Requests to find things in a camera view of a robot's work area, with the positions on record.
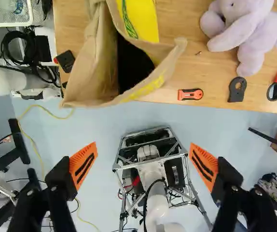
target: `wooden table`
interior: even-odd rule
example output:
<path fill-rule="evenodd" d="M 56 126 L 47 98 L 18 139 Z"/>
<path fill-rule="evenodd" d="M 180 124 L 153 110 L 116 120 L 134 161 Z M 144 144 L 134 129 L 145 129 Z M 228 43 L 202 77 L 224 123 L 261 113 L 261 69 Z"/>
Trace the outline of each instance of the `wooden table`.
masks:
<path fill-rule="evenodd" d="M 70 49 L 77 55 L 83 44 L 83 32 L 88 22 L 85 0 L 53 0 L 57 52 Z M 260 72 L 247 77 L 248 86 L 243 102 L 228 103 L 229 84 L 237 76 L 236 50 L 211 53 L 208 38 L 199 27 L 199 19 L 211 0 L 156 0 L 160 42 L 172 43 L 176 37 L 186 37 L 188 46 L 179 59 L 175 73 L 160 89 L 140 98 L 140 101 L 217 108 L 253 110 L 277 113 L 277 101 L 266 98 L 267 88 L 277 73 L 277 48 L 265 55 Z M 277 11 L 275 0 L 274 11 Z M 69 75 L 61 71 L 61 80 Z M 177 90 L 201 88 L 199 101 L 178 101 Z"/>

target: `light blue floor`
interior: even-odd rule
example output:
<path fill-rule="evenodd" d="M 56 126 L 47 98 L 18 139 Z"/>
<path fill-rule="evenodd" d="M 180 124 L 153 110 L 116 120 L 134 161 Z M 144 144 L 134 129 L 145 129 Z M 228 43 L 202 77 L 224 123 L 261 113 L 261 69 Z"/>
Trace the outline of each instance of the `light blue floor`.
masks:
<path fill-rule="evenodd" d="M 59 116 L 67 115 L 69 109 L 60 110 L 58 102 L 13 99 L 13 106 L 16 116 L 35 103 L 40 103 Z M 82 203 L 81 217 L 96 224 L 102 232 L 118 229 L 121 202 L 117 198 L 118 185 L 111 167 L 120 138 L 127 132 L 170 125 L 185 148 L 188 149 L 192 142 L 216 157 L 225 157 L 243 174 L 245 189 L 251 188 L 263 174 L 277 173 L 277 153 L 269 147 L 270 143 L 247 131 L 251 126 L 274 135 L 277 132 L 277 114 L 130 102 L 107 108 L 76 109 L 74 115 L 67 120 L 56 120 L 35 108 L 22 119 L 21 125 L 36 142 L 46 172 L 63 156 L 71 156 L 96 141 L 98 158 L 81 187 L 78 198 Z M 26 143 L 32 160 L 31 166 L 42 179 L 39 161 L 30 142 Z M 26 176 L 26 173 L 17 168 L 14 175 Z M 191 179 L 213 220 L 217 207 L 193 167 Z M 70 203 L 70 207 L 75 208 L 75 203 Z M 76 215 L 73 215 L 73 219 L 77 231 L 95 231 L 80 222 Z M 171 210 L 165 220 L 180 222 L 188 232 L 207 231 L 202 216 L 193 206 Z M 130 219 L 126 228 L 137 228 L 138 224 L 138 220 Z"/>

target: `plush elephant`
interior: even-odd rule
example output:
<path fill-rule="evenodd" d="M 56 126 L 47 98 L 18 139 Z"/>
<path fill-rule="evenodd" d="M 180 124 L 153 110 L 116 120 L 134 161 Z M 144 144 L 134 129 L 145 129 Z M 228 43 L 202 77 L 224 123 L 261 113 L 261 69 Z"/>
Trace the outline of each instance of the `plush elephant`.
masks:
<path fill-rule="evenodd" d="M 239 76 L 251 76 L 262 67 L 264 55 L 277 47 L 277 13 L 274 0 L 215 0 L 200 20 L 210 38 L 211 52 L 238 47 Z"/>

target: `aluminum frame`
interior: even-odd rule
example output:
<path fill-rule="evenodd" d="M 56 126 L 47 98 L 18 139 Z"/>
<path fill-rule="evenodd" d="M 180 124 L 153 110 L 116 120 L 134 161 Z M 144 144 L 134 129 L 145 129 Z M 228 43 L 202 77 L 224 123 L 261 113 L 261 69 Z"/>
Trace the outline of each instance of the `aluminum frame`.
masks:
<path fill-rule="evenodd" d="M 155 141 L 165 141 L 168 139 L 176 139 L 176 143 L 174 143 L 174 145 L 170 148 L 170 150 L 162 157 L 158 157 L 155 159 L 150 159 L 150 160 L 146 160 L 143 162 L 131 162 L 129 160 L 127 160 L 126 158 L 120 156 L 120 150 L 127 148 L 127 146 L 125 146 L 125 139 L 130 138 L 130 137 L 134 137 L 134 136 L 138 136 L 138 135 L 143 135 L 143 134 L 147 134 L 147 133 L 151 133 L 153 131 L 158 131 L 158 130 L 168 130 L 170 137 L 169 138 L 165 138 L 165 139 L 159 139 L 159 140 L 155 140 Z M 144 145 L 148 145 L 152 142 L 155 141 L 150 141 L 147 143 L 142 143 L 140 144 L 141 146 Z M 174 149 L 180 146 L 180 151 L 178 154 L 171 154 L 172 151 L 174 151 Z M 170 190 L 172 190 L 173 192 L 175 192 L 176 194 L 182 195 L 184 198 L 188 199 L 189 201 L 192 202 L 196 202 L 198 204 L 198 209 L 200 210 L 201 214 L 204 217 L 204 220 L 208 226 L 209 231 L 211 231 L 212 229 L 212 224 L 207 216 L 207 213 L 198 197 L 198 194 L 190 180 L 190 172 L 189 172 L 189 165 L 188 165 L 188 152 L 186 151 L 186 149 L 182 146 L 182 144 L 180 143 L 180 141 L 178 140 L 178 138 L 176 137 L 176 135 L 174 134 L 174 132 L 171 130 L 171 128 L 169 126 L 164 126 L 164 127 L 158 127 L 158 128 L 153 128 L 153 129 L 149 129 L 149 130 L 143 130 L 143 131 L 139 131 L 139 132 L 134 132 L 128 135 L 125 135 L 122 137 L 120 145 L 119 145 L 119 149 L 118 149 L 118 153 L 116 155 L 113 167 L 112 167 L 112 171 L 115 173 L 117 180 L 118 180 L 118 184 L 119 187 L 122 191 L 122 195 L 123 195 L 123 201 L 122 201 L 122 207 L 121 207 L 121 212 L 120 212 L 120 221 L 119 221 L 119 230 L 118 232 L 122 232 L 123 231 L 123 225 L 124 225 L 124 215 L 131 215 L 133 209 L 138 205 L 138 203 L 145 197 L 145 193 L 141 194 L 132 204 L 130 203 L 128 197 L 126 196 L 126 190 L 122 185 L 122 179 L 120 178 L 120 175 L 118 174 L 118 171 L 120 170 L 125 170 L 125 169 L 129 169 L 129 168 L 137 168 L 141 165 L 147 164 L 147 163 L 152 163 L 152 162 L 161 162 L 164 164 L 165 161 L 167 160 L 172 160 L 172 159 L 177 159 L 177 158 L 183 158 L 183 161 L 185 160 L 185 169 L 186 169 L 186 177 L 187 177 L 187 182 L 188 184 L 186 184 L 186 189 L 188 190 L 188 195 L 177 190 L 174 189 L 172 187 L 169 187 Z M 125 163 L 127 163 L 126 165 L 120 165 L 119 161 L 123 161 Z M 178 207 L 183 207 L 183 206 L 191 206 L 189 204 L 181 204 L 180 206 L 171 206 L 170 208 L 178 208 Z"/>

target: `yellow cable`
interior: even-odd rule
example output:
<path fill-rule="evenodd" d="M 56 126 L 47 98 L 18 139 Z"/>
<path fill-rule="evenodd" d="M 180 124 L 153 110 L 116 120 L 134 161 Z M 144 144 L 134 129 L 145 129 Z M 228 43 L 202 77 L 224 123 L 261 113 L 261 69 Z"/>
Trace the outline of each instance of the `yellow cable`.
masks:
<path fill-rule="evenodd" d="M 32 139 L 29 135 L 27 135 L 27 134 L 23 131 L 23 129 L 22 129 L 22 127 L 21 127 L 21 124 L 20 124 L 20 122 L 19 122 L 19 120 L 21 120 L 21 119 L 23 118 L 23 116 L 25 116 L 25 114 L 27 114 L 27 113 L 29 112 L 29 110 L 31 110 L 33 107 L 41 108 L 42 110 L 44 110 L 45 112 L 47 112 L 50 116 L 52 116 L 53 118 L 56 118 L 56 119 L 68 119 L 68 118 L 71 117 L 71 115 L 74 113 L 74 109 L 71 110 L 71 112 L 68 114 L 68 116 L 66 116 L 66 117 L 58 117 L 58 116 L 52 114 L 49 110 L 45 109 L 43 106 L 34 104 L 34 105 L 30 105 L 30 106 L 24 111 L 24 113 L 22 113 L 22 114 L 18 117 L 18 119 L 17 119 L 18 126 L 19 126 L 19 128 L 20 128 L 22 134 L 25 135 L 25 136 L 30 140 L 31 145 L 32 145 L 32 148 L 33 148 L 34 152 L 36 153 L 37 157 L 39 158 L 40 165 L 41 165 L 41 170 L 42 170 L 42 178 L 43 178 L 43 180 L 44 180 L 44 177 L 45 177 L 45 173 L 44 173 L 44 163 L 43 163 L 43 160 L 42 160 L 42 158 L 41 158 L 41 155 L 39 154 L 39 152 L 38 152 L 38 150 L 37 150 L 36 143 L 33 141 L 33 139 Z"/>
<path fill-rule="evenodd" d="M 18 126 L 19 126 L 19 128 L 20 128 L 22 134 L 25 135 L 25 136 L 30 140 L 30 142 L 31 142 L 31 144 L 32 144 L 32 147 L 33 147 L 33 150 L 34 150 L 34 152 L 36 153 L 36 155 L 37 155 L 38 158 L 39 158 L 40 165 L 41 165 L 41 170 L 42 170 L 42 177 L 43 177 L 43 180 L 44 180 L 44 163 L 43 163 L 43 160 L 42 160 L 40 154 L 38 153 L 38 150 L 37 150 L 37 147 L 36 147 L 36 143 L 33 141 L 33 139 L 32 139 L 29 135 L 27 135 L 27 134 L 23 131 L 23 129 L 22 129 L 22 127 L 21 127 L 21 124 L 20 124 L 20 122 L 19 122 L 19 120 L 21 120 L 21 119 L 23 118 L 23 116 L 25 116 L 25 114 L 27 114 L 27 113 L 29 112 L 29 110 L 32 109 L 33 107 L 39 107 L 39 108 L 41 108 L 42 110 L 44 110 L 45 112 L 47 112 L 50 116 L 52 116 L 53 118 L 56 118 L 56 119 L 68 119 L 68 118 L 71 117 L 72 114 L 74 113 L 74 109 L 71 110 L 71 112 L 68 114 L 68 116 L 66 116 L 66 117 L 58 117 L 58 116 L 52 114 L 49 110 L 45 109 L 43 106 L 34 104 L 34 105 L 30 105 L 30 106 L 27 108 L 27 110 L 25 110 L 25 112 L 22 113 L 21 116 L 18 117 L 17 122 L 18 122 Z M 77 218 L 78 218 L 81 222 L 84 222 L 84 223 L 87 223 L 87 224 L 93 226 L 98 232 L 101 232 L 101 231 L 99 230 L 99 228 L 98 228 L 96 225 L 94 225 L 93 223 L 91 223 L 91 222 L 89 222 L 89 221 L 85 221 L 85 220 L 83 220 L 83 219 L 80 217 L 79 211 L 80 211 L 80 209 L 81 209 L 81 202 L 80 202 L 79 199 L 77 199 L 77 198 L 76 198 L 76 200 L 77 200 L 77 203 L 79 204 L 79 208 L 77 209 L 77 212 L 76 212 Z"/>
<path fill-rule="evenodd" d="M 81 222 L 84 222 L 84 223 L 87 223 L 87 224 L 93 226 L 98 232 L 101 232 L 101 231 L 99 230 L 99 228 L 98 228 L 96 225 L 92 224 L 92 223 L 89 222 L 89 221 L 85 221 L 84 219 L 82 219 L 82 218 L 80 217 L 79 211 L 80 211 L 80 209 L 81 209 L 81 202 L 80 202 L 79 199 L 77 199 L 77 198 L 76 198 L 76 200 L 77 200 L 77 202 L 78 202 L 78 204 L 79 204 L 79 208 L 78 208 L 78 210 L 76 211 L 76 216 L 77 216 L 77 218 L 78 218 Z"/>

